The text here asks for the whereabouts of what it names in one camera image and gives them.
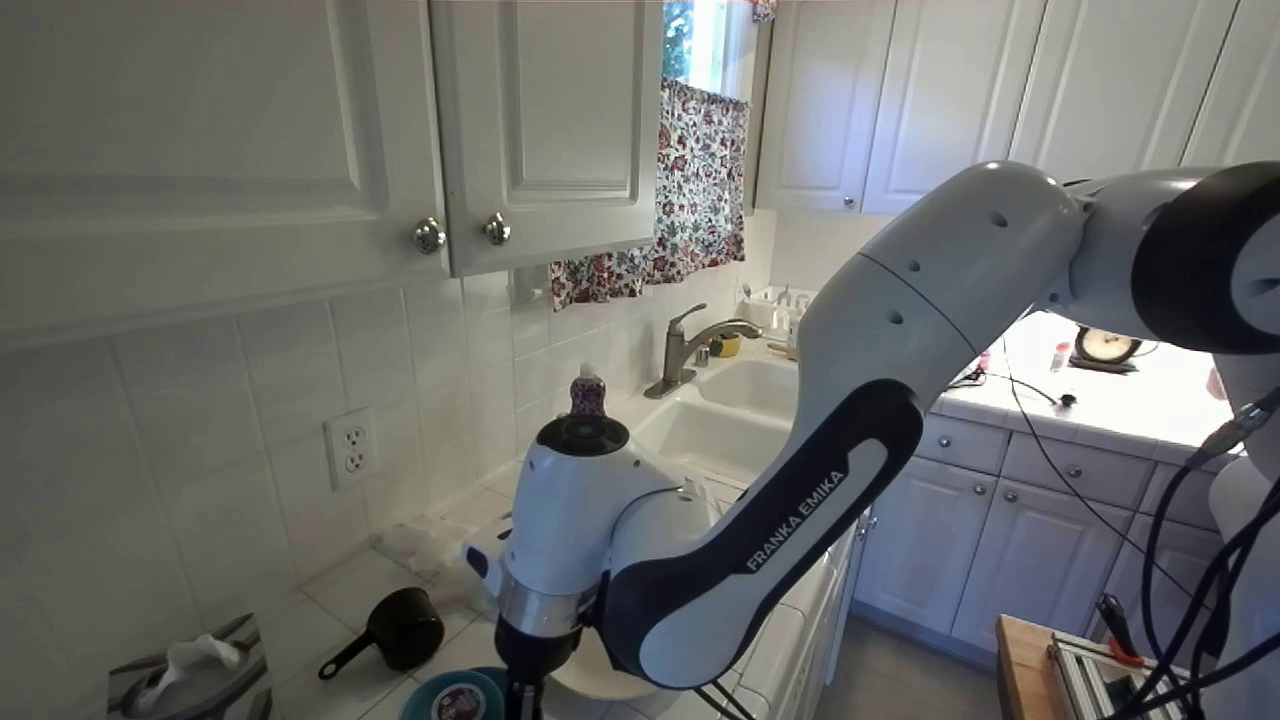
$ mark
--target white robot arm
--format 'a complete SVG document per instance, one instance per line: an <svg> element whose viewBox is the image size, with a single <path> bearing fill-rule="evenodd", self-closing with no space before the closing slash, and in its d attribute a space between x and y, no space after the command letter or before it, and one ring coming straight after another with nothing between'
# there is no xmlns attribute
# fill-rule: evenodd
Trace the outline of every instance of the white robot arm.
<svg viewBox="0 0 1280 720"><path fill-rule="evenodd" d="M596 626L614 669L717 682L792 580L909 465L922 412L1014 317L1232 354L1232 402L1280 385L1280 166L1059 189L980 166L865 244L799 324L783 454L704 526L606 417L559 417L528 454L505 554L499 657L532 706ZM1248 443L1280 471L1280 434Z"/></svg>

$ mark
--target white tile backsplash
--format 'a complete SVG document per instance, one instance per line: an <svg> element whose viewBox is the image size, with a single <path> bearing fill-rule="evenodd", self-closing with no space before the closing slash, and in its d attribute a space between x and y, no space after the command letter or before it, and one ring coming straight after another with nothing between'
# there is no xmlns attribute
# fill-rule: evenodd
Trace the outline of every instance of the white tile backsplash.
<svg viewBox="0 0 1280 720"><path fill-rule="evenodd" d="M673 312L706 300L720 320L762 271L731 264L567 312L512 271L414 271L0 354L0 717L85 717L114 662L287 594L317 594L319 615L279 626L268 647L317 662L407 575L304 575L519 455L584 360L612 396L640 392ZM375 417L383 471L334 492L319 424L350 410Z"/></svg>

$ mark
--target lower cabinet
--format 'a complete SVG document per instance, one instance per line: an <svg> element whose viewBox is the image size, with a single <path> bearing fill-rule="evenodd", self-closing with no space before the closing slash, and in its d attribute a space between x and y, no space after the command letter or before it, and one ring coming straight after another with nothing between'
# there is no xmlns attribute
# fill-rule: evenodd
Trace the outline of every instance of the lower cabinet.
<svg viewBox="0 0 1280 720"><path fill-rule="evenodd" d="M1150 521L1139 517L1130 521L1130 533L1127 541L1136 541L1139 549L1149 549L1149 536L1150 536ZM1224 541L1208 530L1187 530L1187 526L1174 526L1168 521L1158 530L1158 554L1156 554L1156 563L1174 580L1168 580L1162 572L1150 575L1150 615L1156 615L1156 639L1168 646L1202 568L1210 563L1210 558L1224 549ZM1118 610L1127 613L1127 626L1130 626L1130 639L1139 654L1150 654L1149 638L1143 638L1143 626L1139 626L1139 572L1143 572L1143 560L1136 549L1123 549L1116 568L1113 568L1113 580L1108 580L1108 594L1118 601Z"/></svg>
<svg viewBox="0 0 1280 720"><path fill-rule="evenodd" d="M1123 533L1127 512L1095 505ZM997 654L997 615L1011 613L1048 630L1089 633L1095 594L1118 536L1074 498L1000 481L977 549L950 638Z"/></svg>
<svg viewBox="0 0 1280 720"><path fill-rule="evenodd" d="M948 633L997 481L911 461L869 521L855 601L889 615Z"/></svg>

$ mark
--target floral curtain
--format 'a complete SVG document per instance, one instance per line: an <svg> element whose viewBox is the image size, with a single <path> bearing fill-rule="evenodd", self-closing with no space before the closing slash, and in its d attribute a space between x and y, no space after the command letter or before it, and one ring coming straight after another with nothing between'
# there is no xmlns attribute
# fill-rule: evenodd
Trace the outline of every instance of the floral curtain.
<svg viewBox="0 0 1280 720"><path fill-rule="evenodd" d="M550 264L550 309L640 295L643 285L742 259L742 104L676 80L662 80L661 96L650 244Z"/></svg>

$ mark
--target white cabinet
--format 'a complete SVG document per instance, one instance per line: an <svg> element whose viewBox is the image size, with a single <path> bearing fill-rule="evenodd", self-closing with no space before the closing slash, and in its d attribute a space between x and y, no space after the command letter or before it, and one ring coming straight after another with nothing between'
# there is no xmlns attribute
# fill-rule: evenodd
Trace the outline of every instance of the white cabinet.
<svg viewBox="0 0 1280 720"><path fill-rule="evenodd" d="M430 264L422 5L0 5L0 337Z"/></svg>
<svg viewBox="0 0 1280 720"><path fill-rule="evenodd" d="M1280 161L1280 5L1240 0L1187 166Z"/></svg>
<svg viewBox="0 0 1280 720"><path fill-rule="evenodd" d="M855 601L948 633L983 533L993 477L911 461L874 502Z"/></svg>
<svg viewBox="0 0 1280 720"><path fill-rule="evenodd" d="M1118 507L1100 507L1100 517L1127 530ZM1113 530L1074 498L1000 481L950 638L997 654L1000 613L1082 633L1118 554Z"/></svg>
<svg viewBox="0 0 1280 720"><path fill-rule="evenodd" d="M437 0L451 268L650 236L661 0Z"/></svg>
<svg viewBox="0 0 1280 720"><path fill-rule="evenodd" d="M858 204L889 23L891 0L781 5L762 118L762 204Z"/></svg>
<svg viewBox="0 0 1280 720"><path fill-rule="evenodd" d="M1150 521L1139 517L1127 533L1139 549L1149 549L1149 536L1150 536ZM1156 563L1174 580L1168 580L1162 572L1150 575L1150 615L1156 615L1156 638L1158 646L1173 639L1184 610L1187 610L1187 594L1194 594L1208 560L1224 549L1224 541L1215 533L1202 533L1202 530L1187 530L1187 526L1174 526L1168 521L1158 530L1158 549L1156 549ZM1127 630L1130 630L1130 639L1139 646L1139 654L1150 654L1149 647L1149 638L1143 638L1143 622L1139 622L1139 572L1143 572L1143 560L1136 549L1123 549L1116 568L1113 568L1113 580L1108 580L1108 594L1116 594L1123 615L1127 615ZM1180 654L1180 664L1190 662L1190 639L1201 638L1202 626L1190 626L1190 638Z"/></svg>
<svg viewBox="0 0 1280 720"><path fill-rule="evenodd" d="M1064 180L1174 167L1232 10L1236 0L1048 5L1011 155Z"/></svg>
<svg viewBox="0 0 1280 720"><path fill-rule="evenodd" d="M900 0L869 211L900 211L959 167L1009 155L1044 0Z"/></svg>

